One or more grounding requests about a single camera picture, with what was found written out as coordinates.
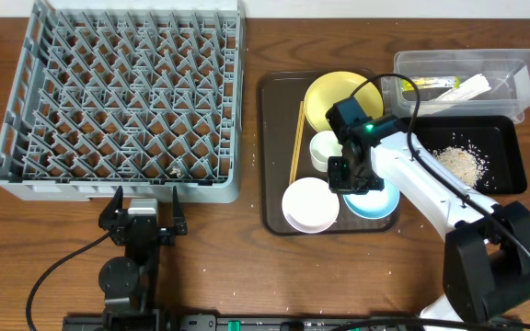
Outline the white cup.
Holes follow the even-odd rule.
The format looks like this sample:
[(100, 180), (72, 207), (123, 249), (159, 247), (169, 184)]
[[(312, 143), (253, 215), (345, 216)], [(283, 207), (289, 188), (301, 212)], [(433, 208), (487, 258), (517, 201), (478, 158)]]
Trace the white cup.
[(342, 156), (342, 146), (333, 131), (321, 131), (311, 139), (309, 153), (312, 166), (319, 172), (327, 172), (329, 158)]

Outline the white bowl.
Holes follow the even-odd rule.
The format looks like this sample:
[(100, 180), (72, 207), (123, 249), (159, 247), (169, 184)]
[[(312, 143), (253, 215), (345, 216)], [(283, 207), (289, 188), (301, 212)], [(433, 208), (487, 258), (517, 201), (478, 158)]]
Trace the white bowl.
[(291, 184), (282, 196), (282, 214), (297, 231), (317, 234), (326, 231), (340, 213), (338, 195), (328, 183), (315, 177), (304, 177)]

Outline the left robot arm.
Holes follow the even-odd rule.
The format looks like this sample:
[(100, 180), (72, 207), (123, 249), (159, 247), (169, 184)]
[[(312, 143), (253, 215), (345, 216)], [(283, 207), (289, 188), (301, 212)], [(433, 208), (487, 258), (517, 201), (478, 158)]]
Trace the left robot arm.
[(169, 313), (155, 305), (155, 292), (160, 249), (173, 246), (176, 237), (188, 231), (175, 189), (172, 222), (169, 227), (159, 224), (158, 201), (154, 199), (135, 199), (125, 209), (122, 188), (99, 215), (99, 227), (114, 245), (124, 248), (124, 255), (110, 259), (98, 274), (98, 285), (105, 294), (105, 330), (171, 328)]

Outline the white paper chopstick sleeve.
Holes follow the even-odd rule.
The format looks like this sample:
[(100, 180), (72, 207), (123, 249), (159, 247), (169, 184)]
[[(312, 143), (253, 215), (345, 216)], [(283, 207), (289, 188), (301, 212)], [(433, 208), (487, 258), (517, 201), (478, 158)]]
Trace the white paper chopstick sleeve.
[(483, 74), (475, 74), (461, 81), (458, 88), (444, 89), (444, 92), (429, 101), (422, 102), (420, 115), (432, 115), (457, 104), (468, 101), (491, 90), (490, 83)]

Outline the leftover rice pile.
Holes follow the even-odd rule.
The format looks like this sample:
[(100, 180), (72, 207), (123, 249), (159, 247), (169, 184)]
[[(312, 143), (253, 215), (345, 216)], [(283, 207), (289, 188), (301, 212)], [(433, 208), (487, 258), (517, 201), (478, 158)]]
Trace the leftover rice pile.
[(448, 146), (432, 151), (432, 155), (464, 184), (476, 188), (490, 171), (489, 158), (477, 146)]

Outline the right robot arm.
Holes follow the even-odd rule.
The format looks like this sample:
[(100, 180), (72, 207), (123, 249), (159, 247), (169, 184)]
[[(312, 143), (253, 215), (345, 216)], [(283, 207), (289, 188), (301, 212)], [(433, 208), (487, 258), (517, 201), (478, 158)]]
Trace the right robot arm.
[(367, 116), (354, 97), (326, 120), (342, 147), (328, 160), (328, 185), (341, 195), (390, 183), (444, 240), (444, 295), (402, 325), (426, 330), (513, 330), (501, 315), (530, 300), (530, 211), (505, 206), (452, 175), (416, 138), (412, 122)]

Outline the green snack wrapper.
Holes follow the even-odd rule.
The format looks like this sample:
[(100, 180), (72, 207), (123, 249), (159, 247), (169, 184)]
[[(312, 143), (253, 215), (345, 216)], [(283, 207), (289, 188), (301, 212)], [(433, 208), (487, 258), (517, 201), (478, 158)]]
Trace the green snack wrapper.
[(413, 76), (410, 80), (421, 89), (451, 89), (461, 85), (458, 76)]

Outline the light blue bowl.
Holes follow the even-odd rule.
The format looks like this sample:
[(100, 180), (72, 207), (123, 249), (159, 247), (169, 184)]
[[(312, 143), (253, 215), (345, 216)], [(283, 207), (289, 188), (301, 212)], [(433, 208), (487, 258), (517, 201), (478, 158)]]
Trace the light blue bowl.
[(382, 190), (370, 190), (366, 194), (344, 195), (348, 209), (364, 219), (382, 219), (390, 215), (398, 206), (400, 191), (389, 181), (384, 181)]

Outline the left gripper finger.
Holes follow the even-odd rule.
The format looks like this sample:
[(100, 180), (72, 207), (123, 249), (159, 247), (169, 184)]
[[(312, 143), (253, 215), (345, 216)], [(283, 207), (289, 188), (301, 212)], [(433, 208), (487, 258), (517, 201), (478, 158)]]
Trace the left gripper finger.
[(172, 190), (172, 221), (175, 230), (186, 230), (187, 222), (183, 208), (179, 202), (178, 190), (176, 187)]
[(122, 209), (123, 204), (123, 188), (119, 186), (114, 193), (114, 196), (109, 201), (108, 205), (103, 210), (104, 216), (113, 216), (116, 211)]

